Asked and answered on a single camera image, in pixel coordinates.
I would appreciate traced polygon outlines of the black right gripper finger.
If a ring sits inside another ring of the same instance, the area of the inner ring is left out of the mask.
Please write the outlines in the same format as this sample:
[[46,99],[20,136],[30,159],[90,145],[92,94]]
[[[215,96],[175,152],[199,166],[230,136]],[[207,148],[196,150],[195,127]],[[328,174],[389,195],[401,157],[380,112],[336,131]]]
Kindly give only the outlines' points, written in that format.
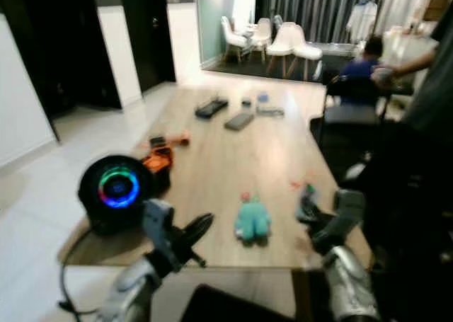
[[331,213],[321,211],[315,200],[311,197],[302,197],[302,223],[305,225],[324,225],[333,221]]
[[309,236],[317,234],[321,230],[321,211],[317,206],[298,206],[297,221]]

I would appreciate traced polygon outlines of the green-capped key with orange loop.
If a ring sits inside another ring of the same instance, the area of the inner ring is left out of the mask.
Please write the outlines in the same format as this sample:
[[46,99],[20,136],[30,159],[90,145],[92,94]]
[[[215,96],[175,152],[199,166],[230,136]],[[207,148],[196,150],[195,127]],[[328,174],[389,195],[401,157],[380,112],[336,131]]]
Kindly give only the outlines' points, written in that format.
[[316,202],[316,190],[310,183],[293,183],[295,190],[298,190],[297,209],[295,215],[298,219],[313,219],[319,212]]

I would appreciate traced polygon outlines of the teal plush toy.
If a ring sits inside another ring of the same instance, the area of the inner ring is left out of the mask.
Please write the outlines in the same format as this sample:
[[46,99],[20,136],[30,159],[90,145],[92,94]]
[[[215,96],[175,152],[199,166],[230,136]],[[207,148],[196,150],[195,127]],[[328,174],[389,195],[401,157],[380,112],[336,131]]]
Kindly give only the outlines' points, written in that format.
[[269,211],[258,196],[244,192],[235,218],[236,237],[243,243],[264,242],[270,235],[270,224]]

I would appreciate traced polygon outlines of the black robot body part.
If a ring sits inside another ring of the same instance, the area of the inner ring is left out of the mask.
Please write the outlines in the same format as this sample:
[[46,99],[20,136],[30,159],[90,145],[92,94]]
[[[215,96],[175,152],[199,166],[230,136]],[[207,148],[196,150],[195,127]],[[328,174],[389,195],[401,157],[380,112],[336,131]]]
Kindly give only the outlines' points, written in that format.
[[287,316],[208,285],[195,288],[179,322],[295,322]]

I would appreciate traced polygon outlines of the wooden table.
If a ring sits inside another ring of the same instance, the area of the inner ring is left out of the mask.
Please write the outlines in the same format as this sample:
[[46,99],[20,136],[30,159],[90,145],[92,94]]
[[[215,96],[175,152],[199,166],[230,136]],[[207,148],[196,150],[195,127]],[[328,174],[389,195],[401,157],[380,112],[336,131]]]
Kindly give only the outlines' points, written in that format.
[[[148,154],[152,135],[190,133],[190,144],[174,149],[171,186],[163,198],[174,206],[178,227],[213,213],[213,225],[194,247],[207,268],[320,268],[320,255],[295,216],[299,192],[292,184],[310,183],[321,211],[330,212],[337,182],[309,132],[308,113],[291,93],[269,91],[268,105],[284,108],[284,117],[256,116],[238,132],[224,128],[242,111],[241,100],[255,95],[239,89],[178,89],[142,143],[125,154],[136,159]],[[229,106],[210,120],[196,118],[195,109],[211,98],[227,99]],[[263,246],[247,246],[235,235],[244,192],[258,196],[269,211],[270,235]]]

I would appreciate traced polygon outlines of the orange and black tool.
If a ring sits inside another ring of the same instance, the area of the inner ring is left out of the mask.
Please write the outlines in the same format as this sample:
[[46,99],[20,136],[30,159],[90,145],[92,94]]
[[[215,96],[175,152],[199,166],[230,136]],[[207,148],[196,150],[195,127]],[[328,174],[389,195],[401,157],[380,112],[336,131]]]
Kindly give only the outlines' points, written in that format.
[[171,186],[173,148],[165,137],[149,138],[149,153],[142,159],[142,163],[153,174],[156,191],[168,190]]

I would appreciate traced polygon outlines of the flat grey packet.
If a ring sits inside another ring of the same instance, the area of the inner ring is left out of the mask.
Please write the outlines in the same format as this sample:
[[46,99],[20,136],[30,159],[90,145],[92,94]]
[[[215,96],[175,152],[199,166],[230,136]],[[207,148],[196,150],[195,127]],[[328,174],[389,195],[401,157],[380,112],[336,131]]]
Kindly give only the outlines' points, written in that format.
[[281,106],[256,106],[256,114],[262,116],[284,117],[285,110]]

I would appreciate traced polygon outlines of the black office chair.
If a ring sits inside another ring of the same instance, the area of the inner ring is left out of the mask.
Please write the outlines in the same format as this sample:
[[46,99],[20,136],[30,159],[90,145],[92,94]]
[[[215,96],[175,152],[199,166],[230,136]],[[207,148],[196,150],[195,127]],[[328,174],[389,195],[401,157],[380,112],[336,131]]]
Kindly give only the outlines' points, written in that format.
[[369,77],[337,76],[326,85],[321,118],[327,125],[376,127],[384,121],[389,96]]

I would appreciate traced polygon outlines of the flat grey case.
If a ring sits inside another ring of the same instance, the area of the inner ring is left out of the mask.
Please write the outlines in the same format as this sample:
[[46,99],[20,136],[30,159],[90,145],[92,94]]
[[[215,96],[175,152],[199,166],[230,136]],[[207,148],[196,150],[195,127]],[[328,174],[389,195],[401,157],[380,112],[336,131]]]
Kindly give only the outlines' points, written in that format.
[[231,131],[242,131],[243,128],[247,127],[247,125],[250,124],[250,122],[253,121],[255,118],[255,115],[253,113],[249,112],[243,112],[236,114],[233,116],[233,118],[227,120],[224,123],[224,128],[226,130],[231,130]]

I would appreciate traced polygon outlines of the black remote control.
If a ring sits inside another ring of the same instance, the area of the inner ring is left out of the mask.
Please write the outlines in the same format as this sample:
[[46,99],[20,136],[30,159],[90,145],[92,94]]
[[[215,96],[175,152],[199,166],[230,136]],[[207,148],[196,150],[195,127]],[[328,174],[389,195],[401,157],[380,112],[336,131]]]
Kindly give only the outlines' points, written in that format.
[[224,98],[211,98],[206,103],[198,106],[194,115],[196,118],[210,120],[214,115],[222,111],[229,106],[229,100]]

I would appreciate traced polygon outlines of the seated person in blue shirt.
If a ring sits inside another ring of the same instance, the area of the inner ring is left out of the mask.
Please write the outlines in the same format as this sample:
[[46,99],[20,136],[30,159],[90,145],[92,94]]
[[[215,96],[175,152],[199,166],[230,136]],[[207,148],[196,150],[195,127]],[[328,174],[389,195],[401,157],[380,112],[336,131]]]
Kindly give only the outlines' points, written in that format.
[[381,64],[383,48],[382,36],[369,37],[359,56],[346,64],[338,76],[371,77],[373,71]]

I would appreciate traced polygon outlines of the white dining chair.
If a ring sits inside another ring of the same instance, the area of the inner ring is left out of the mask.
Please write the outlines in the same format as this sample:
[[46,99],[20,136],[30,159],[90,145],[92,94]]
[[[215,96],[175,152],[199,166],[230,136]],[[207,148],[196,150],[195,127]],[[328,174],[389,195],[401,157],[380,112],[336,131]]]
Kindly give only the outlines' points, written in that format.
[[310,66],[319,64],[323,59],[323,50],[308,43],[300,25],[292,22],[285,22],[278,28],[274,40],[265,47],[263,53],[268,58],[265,72],[269,73],[275,61],[280,59],[283,79],[288,79],[299,59],[303,61],[303,81],[314,79]]
[[269,18],[259,18],[249,38],[252,50],[266,51],[272,41],[272,22]]
[[227,57],[232,54],[237,63],[242,63],[243,58],[251,48],[250,38],[236,33],[227,16],[221,17],[221,27],[224,38],[223,60],[226,61]]

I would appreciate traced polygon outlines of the white hanging garment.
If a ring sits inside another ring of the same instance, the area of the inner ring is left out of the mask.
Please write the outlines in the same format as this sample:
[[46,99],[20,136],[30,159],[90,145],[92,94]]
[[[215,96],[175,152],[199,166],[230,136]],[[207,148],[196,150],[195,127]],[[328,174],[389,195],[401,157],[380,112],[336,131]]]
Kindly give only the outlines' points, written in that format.
[[359,42],[367,41],[372,36],[377,14],[378,5],[373,1],[353,5],[345,26],[352,43],[358,44]]

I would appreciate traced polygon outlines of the dark door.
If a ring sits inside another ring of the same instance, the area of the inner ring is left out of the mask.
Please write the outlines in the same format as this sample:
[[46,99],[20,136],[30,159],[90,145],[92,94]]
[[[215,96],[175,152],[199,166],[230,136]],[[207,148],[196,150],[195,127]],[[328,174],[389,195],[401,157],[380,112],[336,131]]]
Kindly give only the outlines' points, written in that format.
[[122,0],[140,90],[175,82],[167,0]]
[[78,105],[122,109],[95,0],[0,2],[50,122]]

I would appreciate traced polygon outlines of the grey curtain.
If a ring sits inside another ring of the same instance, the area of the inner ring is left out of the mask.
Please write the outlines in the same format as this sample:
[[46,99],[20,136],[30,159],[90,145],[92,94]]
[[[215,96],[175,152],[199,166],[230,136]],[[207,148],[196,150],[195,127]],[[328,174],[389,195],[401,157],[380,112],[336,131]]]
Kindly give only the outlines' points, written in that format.
[[255,0],[252,19],[300,25],[309,42],[353,44],[345,26],[353,5],[366,1],[378,5],[372,36],[379,36],[416,21],[418,9],[427,0]]

